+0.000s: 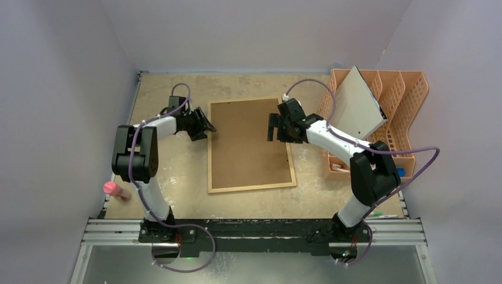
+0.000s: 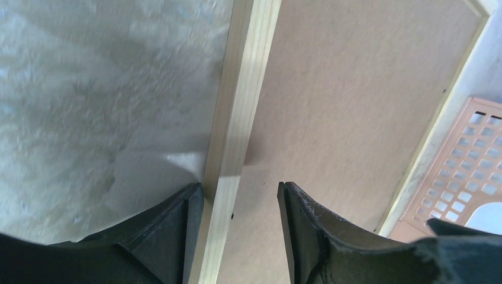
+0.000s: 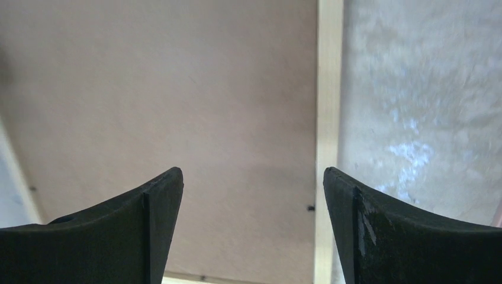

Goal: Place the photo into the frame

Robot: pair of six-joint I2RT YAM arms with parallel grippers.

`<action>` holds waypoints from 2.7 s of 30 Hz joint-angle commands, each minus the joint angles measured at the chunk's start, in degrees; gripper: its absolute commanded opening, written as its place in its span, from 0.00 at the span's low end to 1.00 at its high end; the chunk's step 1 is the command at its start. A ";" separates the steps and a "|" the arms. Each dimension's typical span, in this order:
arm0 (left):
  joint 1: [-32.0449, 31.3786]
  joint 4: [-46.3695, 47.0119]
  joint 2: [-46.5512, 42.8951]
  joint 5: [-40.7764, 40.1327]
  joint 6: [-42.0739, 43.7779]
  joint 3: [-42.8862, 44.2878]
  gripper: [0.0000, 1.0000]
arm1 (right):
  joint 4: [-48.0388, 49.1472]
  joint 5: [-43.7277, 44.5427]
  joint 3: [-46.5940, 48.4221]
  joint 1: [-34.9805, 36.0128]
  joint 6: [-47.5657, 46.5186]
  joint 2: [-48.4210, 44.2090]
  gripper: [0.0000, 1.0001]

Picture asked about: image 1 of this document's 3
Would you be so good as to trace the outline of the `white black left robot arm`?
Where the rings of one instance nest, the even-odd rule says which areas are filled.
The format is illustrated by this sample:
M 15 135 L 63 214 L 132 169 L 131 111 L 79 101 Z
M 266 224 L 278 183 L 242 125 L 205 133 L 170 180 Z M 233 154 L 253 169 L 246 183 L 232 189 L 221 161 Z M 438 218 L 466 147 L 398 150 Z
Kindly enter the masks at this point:
M 215 132 L 201 108 L 191 108 L 188 97 L 171 95 L 159 114 L 137 125 L 117 128 L 111 161 L 112 172 L 134 187 L 144 211 L 144 225 L 155 224 L 153 234 L 162 242 L 175 238 L 173 212 L 164 200 L 156 174 L 159 140 L 185 132 L 192 141 Z

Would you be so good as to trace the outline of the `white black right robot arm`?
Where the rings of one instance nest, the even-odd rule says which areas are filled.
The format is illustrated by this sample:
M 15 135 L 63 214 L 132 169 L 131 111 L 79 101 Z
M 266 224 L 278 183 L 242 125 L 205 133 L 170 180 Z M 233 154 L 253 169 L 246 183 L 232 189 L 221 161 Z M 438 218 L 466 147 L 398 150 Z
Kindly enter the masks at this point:
M 279 111 L 268 117 L 268 141 L 310 143 L 348 166 L 352 196 L 332 218 L 333 235 L 338 240 L 348 240 L 377 202 L 401 185 L 388 146 L 382 141 L 358 140 L 317 114 L 306 115 L 296 99 L 289 99 L 277 107 Z

